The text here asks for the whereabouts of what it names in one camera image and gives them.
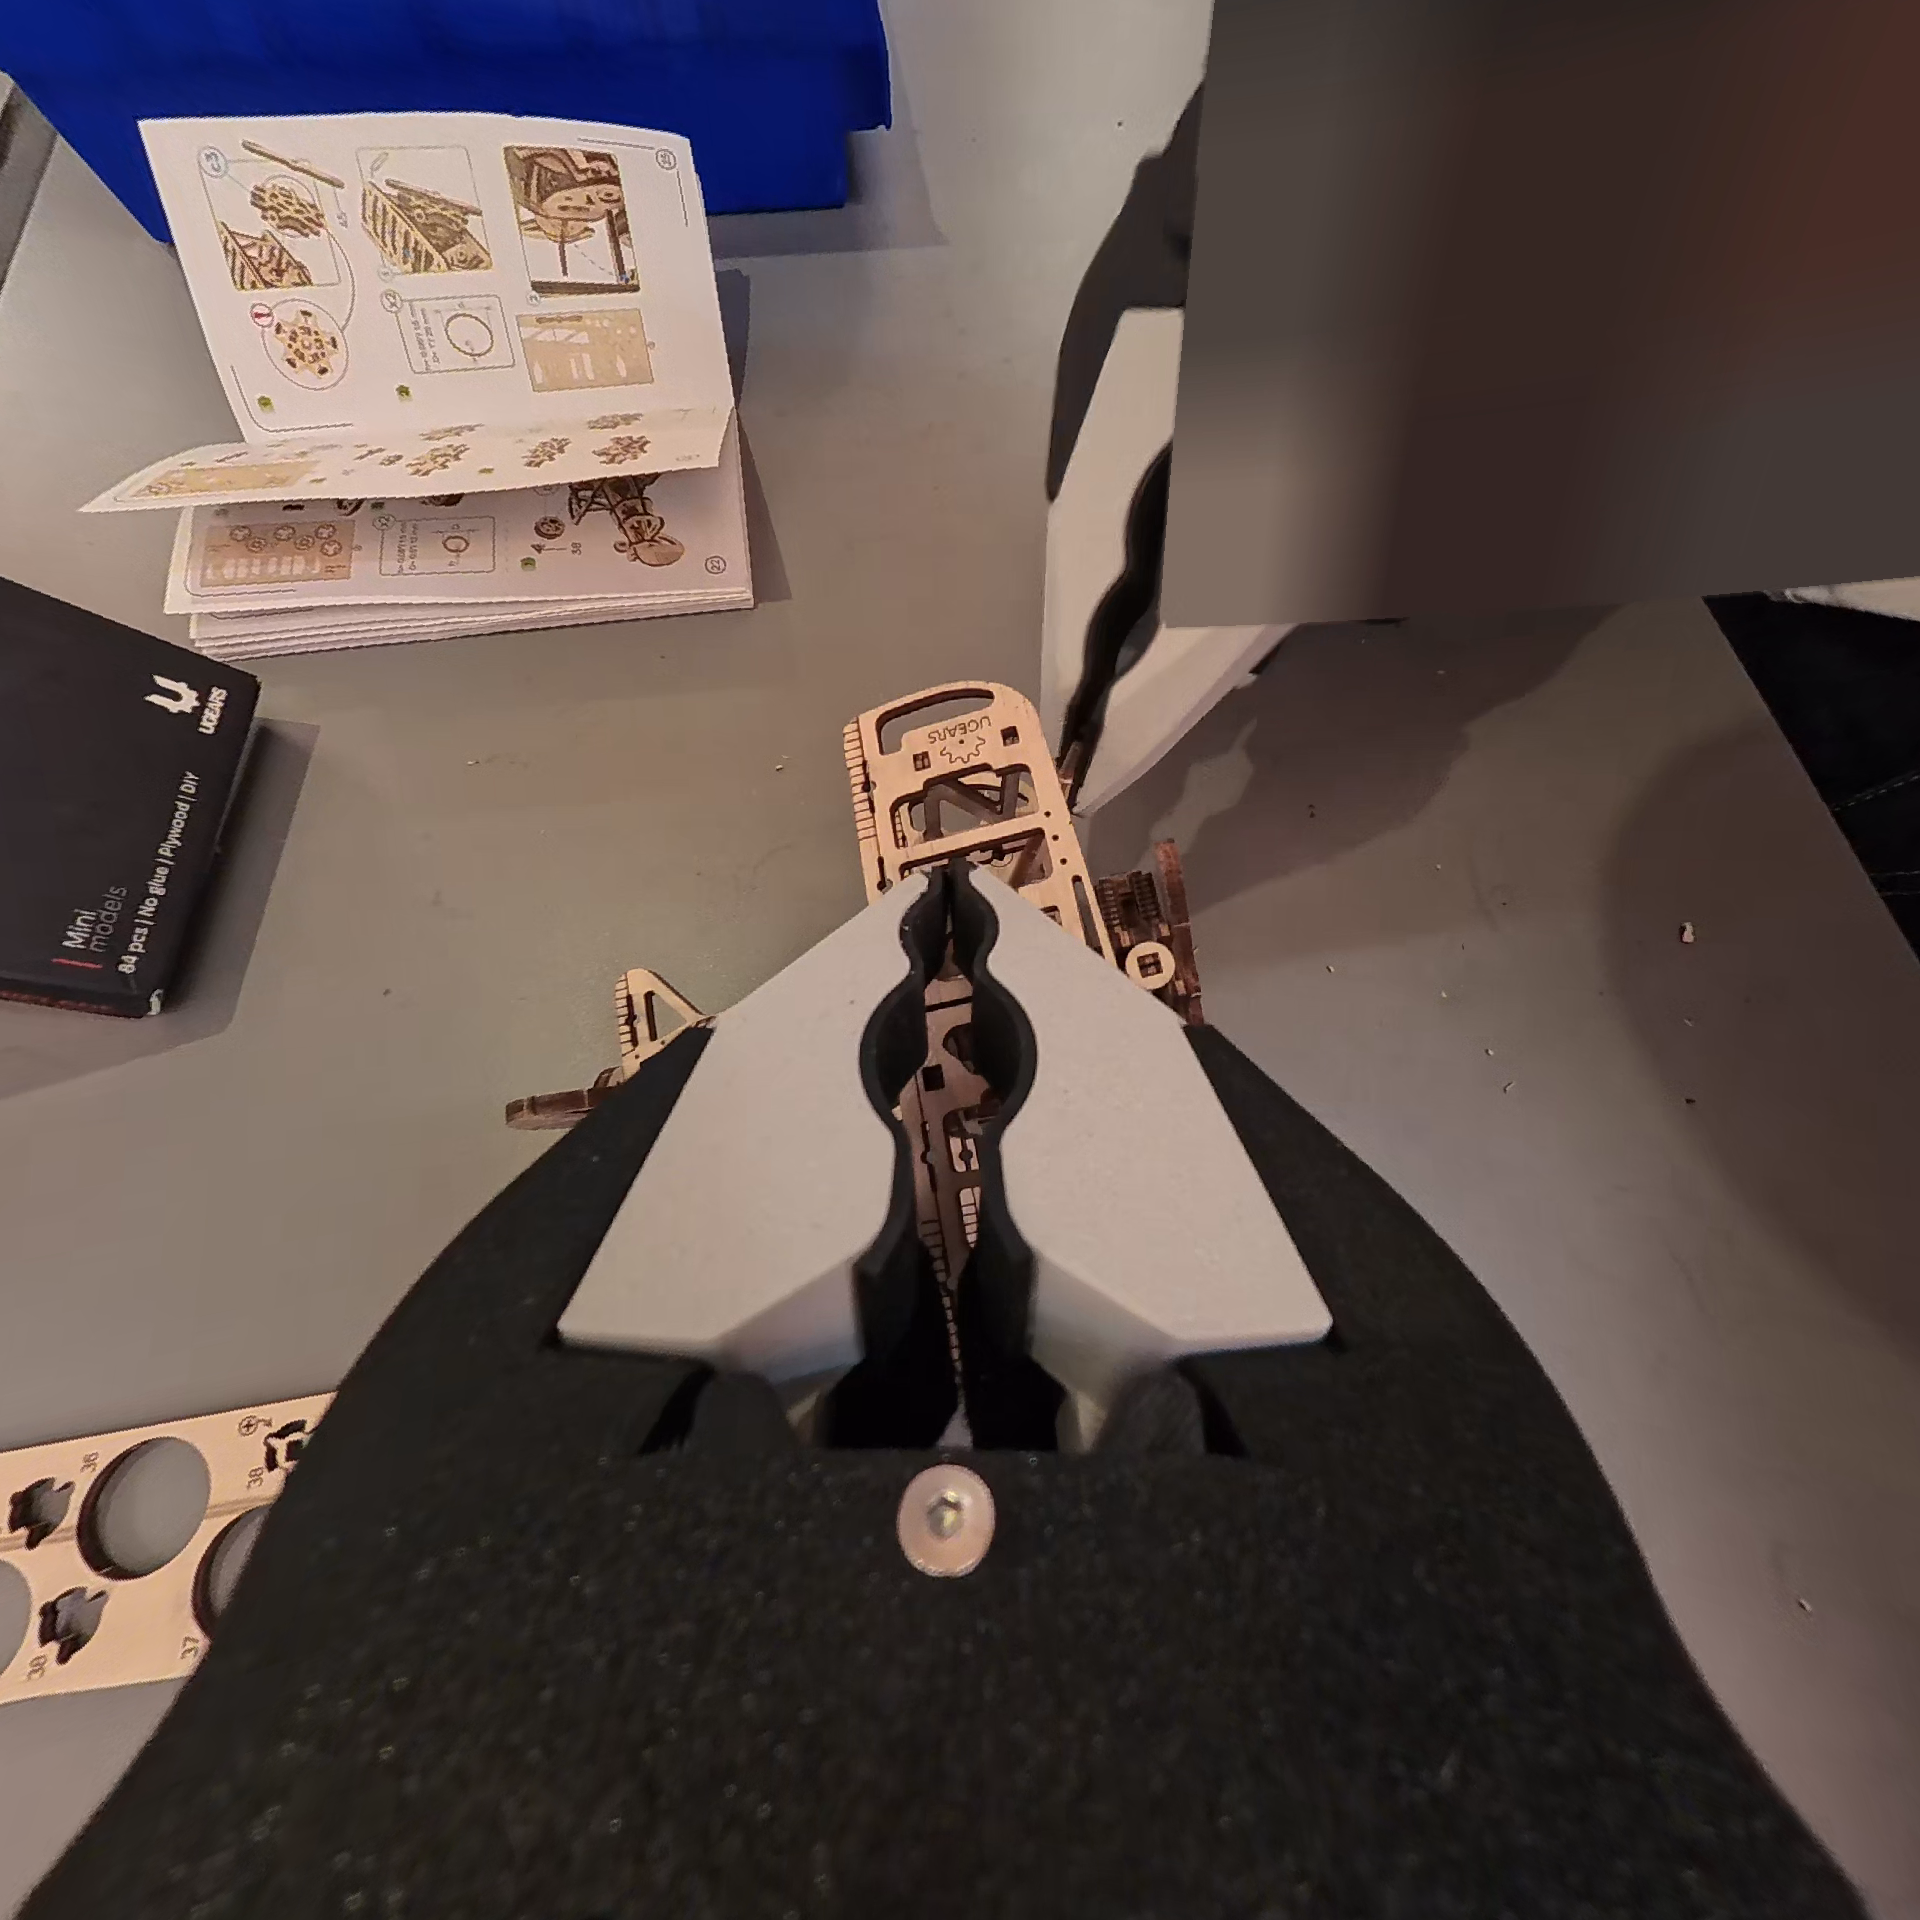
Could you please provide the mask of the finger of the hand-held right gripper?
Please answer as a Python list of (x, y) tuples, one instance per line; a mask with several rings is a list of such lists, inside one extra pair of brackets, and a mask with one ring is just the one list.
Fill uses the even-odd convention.
[(1092, 760), (1158, 623), (1202, 91), (1143, 156), (1077, 285), (1048, 428), (1045, 719)]
[(1124, 508), (1068, 542), (1068, 802), (1114, 802), (1224, 697), (1252, 685), (1292, 623), (1177, 626), (1162, 608), (1170, 450)]

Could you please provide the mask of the blue plastic bin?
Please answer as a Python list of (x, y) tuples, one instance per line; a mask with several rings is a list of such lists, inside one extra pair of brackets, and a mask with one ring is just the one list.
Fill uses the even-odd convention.
[(676, 132), (708, 213), (843, 206), (877, 4), (5, 4), (2, 73), (157, 239), (143, 119), (514, 113)]

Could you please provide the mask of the wooden model airplane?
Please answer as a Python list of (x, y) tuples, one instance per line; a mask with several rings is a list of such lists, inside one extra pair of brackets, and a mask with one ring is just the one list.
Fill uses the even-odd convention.
[[(849, 720), (843, 760), (867, 901), (962, 855), (1200, 1026), (1183, 855), (1164, 839), (1150, 869), (1092, 877), (1071, 822), (1080, 757), (1056, 763), (1037, 708), (1005, 685), (937, 685)], [(918, 1232), (948, 1308), (974, 1257), (980, 1146), (998, 1108), (974, 1064), (974, 992), (948, 958), (927, 986), (927, 1061), (901, 1096), (918, 1154)]]

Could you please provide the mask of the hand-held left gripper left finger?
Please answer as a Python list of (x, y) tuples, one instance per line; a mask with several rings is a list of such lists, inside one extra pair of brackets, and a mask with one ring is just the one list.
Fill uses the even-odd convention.
[(721, 1016), (568, 1302), (571, 1346), (824, 1386), (828, 1446), (936, 1446), (952, 1330), (901, 1116), (948, 882), (912, 877)]

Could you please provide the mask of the wooden punched parts sheet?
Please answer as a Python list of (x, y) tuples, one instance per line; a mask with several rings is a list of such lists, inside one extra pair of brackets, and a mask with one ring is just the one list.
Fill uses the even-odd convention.
[(333, 1391), (2, 1454), (2, 1707), (187, 1676)]

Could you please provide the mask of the person's dark jeans leg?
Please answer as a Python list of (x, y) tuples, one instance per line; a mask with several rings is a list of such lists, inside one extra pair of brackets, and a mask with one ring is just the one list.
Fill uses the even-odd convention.
[(1709, 613), (1918, 947), (1918, 626), (1771, 594), (1718, 594)]

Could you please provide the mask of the open instruction booklet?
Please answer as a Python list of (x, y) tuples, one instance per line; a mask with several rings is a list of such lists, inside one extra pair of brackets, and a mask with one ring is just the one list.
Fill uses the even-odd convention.
[(151, 119), (236, 442), (164, 608), (230, 661), (755, 604), (692, 147), (502, 113)]

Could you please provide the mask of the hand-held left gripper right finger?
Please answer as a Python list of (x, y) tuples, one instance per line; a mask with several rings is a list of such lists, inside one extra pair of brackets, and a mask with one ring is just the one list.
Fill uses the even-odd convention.
[(998, 877), (958, 880), (974, 1064), (998, 1096), (977, 1245), (958, 1280), (974, 1446), (1048, 1454), (1068, 1402), (1098, 1414), (1195, 1355), (1311, 1346), (1333, 1308), (1202, 1042), (1155, 988)]

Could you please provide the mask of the black cardboard box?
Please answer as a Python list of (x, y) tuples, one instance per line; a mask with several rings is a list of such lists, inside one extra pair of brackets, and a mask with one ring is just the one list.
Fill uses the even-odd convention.
[(2, 1001), (151, 1019), (246, 766), (252, 673), (2, 582)]

